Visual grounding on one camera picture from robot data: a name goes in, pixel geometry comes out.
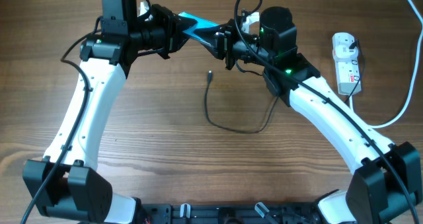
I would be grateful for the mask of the Galaxy smartphone cyan screen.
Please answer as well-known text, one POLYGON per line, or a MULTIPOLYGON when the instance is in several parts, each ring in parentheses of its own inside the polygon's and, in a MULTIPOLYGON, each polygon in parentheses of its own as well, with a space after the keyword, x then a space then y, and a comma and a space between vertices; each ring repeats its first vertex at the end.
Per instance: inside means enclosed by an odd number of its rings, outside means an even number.
POLYGON ((182 31, 185 36, 201 43, 203 46, 214 47, 215 33, 219 27, 217 23, 187 12, 181 12, 178 15, 183 19, 190 19, 191 22, 194 22, 190 28, 182 31))

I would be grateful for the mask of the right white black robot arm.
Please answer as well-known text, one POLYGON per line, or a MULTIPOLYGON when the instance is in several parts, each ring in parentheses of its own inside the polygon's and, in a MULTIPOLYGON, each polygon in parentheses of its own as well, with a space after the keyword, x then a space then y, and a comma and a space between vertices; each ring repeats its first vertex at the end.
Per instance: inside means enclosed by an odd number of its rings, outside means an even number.
POLYGON ((332 92, 297 51, 289 9, 245 12, 225 24, 196 19, 189 35, 228 68, 240 60, 263 66, 268 90, 306 117, 344 159, 352 173, 348 189, 317 200, 311 221, 388 223, 422 202, 418 151, 375 131, 332 92))

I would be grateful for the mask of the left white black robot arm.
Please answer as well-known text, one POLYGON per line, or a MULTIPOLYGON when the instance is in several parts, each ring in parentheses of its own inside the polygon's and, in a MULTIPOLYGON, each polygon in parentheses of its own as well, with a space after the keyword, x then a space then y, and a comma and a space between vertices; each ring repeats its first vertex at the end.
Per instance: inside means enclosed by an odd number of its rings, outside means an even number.
POLYGON ((75 42, 79 80, 58 134, 41 160, 25 163, 30 209, 83 223, 148 222, 139 199, 114 193, 96 171, 100 141, 132 63, 149 54, 167 59, 195 24, 149 0, 102 0, 94 30, 75 42))

